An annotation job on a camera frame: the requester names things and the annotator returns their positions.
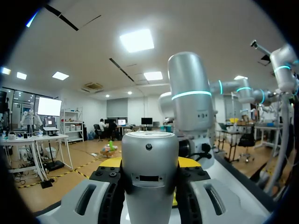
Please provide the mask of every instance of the black chair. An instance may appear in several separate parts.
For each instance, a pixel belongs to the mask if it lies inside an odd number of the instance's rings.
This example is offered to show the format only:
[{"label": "black chair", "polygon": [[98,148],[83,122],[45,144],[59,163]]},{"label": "black chair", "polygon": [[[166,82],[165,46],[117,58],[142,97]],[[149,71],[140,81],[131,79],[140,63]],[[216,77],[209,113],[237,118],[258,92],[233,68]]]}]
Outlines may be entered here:
[{"label": "black chair", "polygon": [[253,147],[256,144],[254,139],[254,127],[251,127],[251,133],[245,133],[241,136],[238,146],[246,147],[246,152],[241,153],[237,161],[240,161],[242,157],[246,158],[246,162],[249,162],[250,157],[252,157],[252,161],[254,161],[254,157],[248,153],[248,147]]},{"label": "black chair", "polygon": [[100,138],[102,135],[100,126],[98,124],[94,124],[93,127],[94,127],[94,132],[95,132],[96,136],[99,138],[99,141],[102,141],[102,139]]}]

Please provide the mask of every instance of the ceiling panel light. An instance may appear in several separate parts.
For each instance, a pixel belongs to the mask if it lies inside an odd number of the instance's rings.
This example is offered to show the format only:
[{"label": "ceiling panel light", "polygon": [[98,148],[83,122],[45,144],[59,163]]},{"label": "ceiling panel light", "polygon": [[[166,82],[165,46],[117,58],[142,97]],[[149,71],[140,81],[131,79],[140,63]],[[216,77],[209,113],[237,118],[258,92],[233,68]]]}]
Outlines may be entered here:
[{"label": "ceiling panel light", "polygon": [[238,80],[238,79],[241,79],[241,78],[248,79],[247,77],[244,77],[244,76],[236,76],[236,77],[234,78],[234,80]]},{"label": "ceiling panel light", "polygon": [[60,80],[65,80],[69,76],[64,74],[64,73],[61,73],[61,72],[57,71],[52,77],[60,79]]},{"label": "ceiling panel light", "polygon": [[5,68],[5,67],[1,67],[1,73],[2,73],[2,74],[9,75],[9,74],[10,74],[10,72],[11,72],[11,70],[10,70],[10,69],[8,69],[8,68]]},{"label": "ceiling panel light", "polygon": [[23,73],[20,73],[20,72],[17,72],[17,78],[26,80],[27,75],[26,75],[26,74],[23,74]]},{"label": "ceiling panel light", "polygon": [[130,53],[154,48],[153,39],[149,29],[142,29],[121,35],[120,39],[121,43]]},{"label": "ceiling panel light", "polygon": [[146,72],[146,73],[144,73],[144,77],[148,81],[162,80],[163,79],[162,72],[160,72],[160,71]]},{"label": "ceiling panel light", "polygon": [[34,17],[36,16],[37,13],[34,14],[34,16],[32,16],[32,18],[29,20],[29,22],[26,24],[26,27],[30,27]]}]

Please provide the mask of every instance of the white shelving unit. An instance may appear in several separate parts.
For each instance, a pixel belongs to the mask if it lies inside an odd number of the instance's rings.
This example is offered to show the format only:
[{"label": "white shelving unit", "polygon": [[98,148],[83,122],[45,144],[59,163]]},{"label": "white shelving unit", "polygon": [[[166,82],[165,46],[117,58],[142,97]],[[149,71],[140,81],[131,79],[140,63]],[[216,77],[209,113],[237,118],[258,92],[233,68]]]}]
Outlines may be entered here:
[{"label": "white shelving unit", "polygon": [[[69,109],[63,109],[61,111],[60,119],[63,119],[63,121],[60,122],[60,131],[62,134],[69,135],[68,142],[73,141],[84,141],[83,139],[83,108],[79,107],[77,108],[78,111],[70,111]],[[72,124],[80,124],[81,130],[75,130],[75,131],[66,131],[66,126],[71,126]]]}]

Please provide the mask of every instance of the wooden floor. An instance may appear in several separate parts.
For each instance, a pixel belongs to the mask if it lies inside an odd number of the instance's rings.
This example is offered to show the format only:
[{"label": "wooden floor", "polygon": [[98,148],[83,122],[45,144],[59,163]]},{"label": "wooden floor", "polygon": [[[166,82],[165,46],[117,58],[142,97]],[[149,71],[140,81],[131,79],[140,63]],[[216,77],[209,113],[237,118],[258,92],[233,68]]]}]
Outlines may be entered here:
[{"label": "wooden floor", "polygon": [[[70,144],[70,153],[71,159],[73,163],[73,167],[77,168],[81,165],[85,165],[93,160],[95,157],[90,155],[90,153],[100,153],[100,150],[103,148],[108,141],[105,140],[103,142],[98,142],[97,140],[89,140],[85,142],[79,142],[75,144]],[[121,142],[115,141],[114,145],[118,146],[118,151],[115,156],[121,156]],[[69,160],[67,159],[66,147],[63,145],[63,155],[65,162],[69,164]],[[224,143],[224,150],[229,152],[229,144]],[[237,151],[235,154],[235,158],[239,156],[240,153],[245,152],[245,148],[237,147]],[[249,163],[245,163],[245,160],[241,160],[240,162],[233,162],[233,166],[235,166],[240,172],[245,174],[247,177],[252,176],[270,157],[271,149],[270,148],[258,148],[253,150],[252,147],[249,148],[249,153],[251,153],[254,157],[254,161],[250,161]],[[290,158],[290,161],[293,160],[293,152]],[[106,158],[99,158],[98,160],[78,169],[78,171],[82,174],[90,176],[93,171],[97,169],[97,167],[104,161]],[[275,162],[277,158],[273,158],[271,167],[275,166]],[[285,180],[288,177],[288,174],[291,170],[290,165],[286,165],[284,170],[282,179]],[[61,168],[55,171],[52,171],[48,174],[49,178],[53,178],[57,175],[63,174],[65,172],[70,171],[68,168]],[[22,180],[25,180],[26,183],[24,185],[29,185],[40,181],[39,177],[35,178],[34,173],[27,173],[22,176]],[[30,186],[28,188],[20,188],[19,192],[28,205],[28,207],[33,211],[43,210],[46,207],[52,205],[53,203],[61,200],[61,198],[68,193],[72,188],[74,188],[78,183],[84,180],[85,177],[77,172],[70,172],[61,177],[55,178],[55,182],[53,186],[50,188],[42,189],[40,184],[36,184],[34,186]],[[16,183],[16,186],[24,186],[21,183]]]}]

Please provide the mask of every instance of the person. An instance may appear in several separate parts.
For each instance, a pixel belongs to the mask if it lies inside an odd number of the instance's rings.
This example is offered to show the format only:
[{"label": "person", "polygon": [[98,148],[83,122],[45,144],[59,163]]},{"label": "person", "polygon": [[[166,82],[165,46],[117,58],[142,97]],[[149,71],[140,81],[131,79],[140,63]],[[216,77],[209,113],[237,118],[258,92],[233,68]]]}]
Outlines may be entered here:
[{"label": "person", "polygon": [[111,120],[108,127],[108,135],[110,140],[114,141],[114,132],[117,129],[116,120]]},{"label": "person", "polygon": [[103,141],[104,138],[104,131],[105,131],[105,127],[107,127],[104,123],[104,119],[101,118],[100,122],[99,122],[99,126],[100,126],[100,130],[101,130],[101,134],[100,134],[100,140]]}]

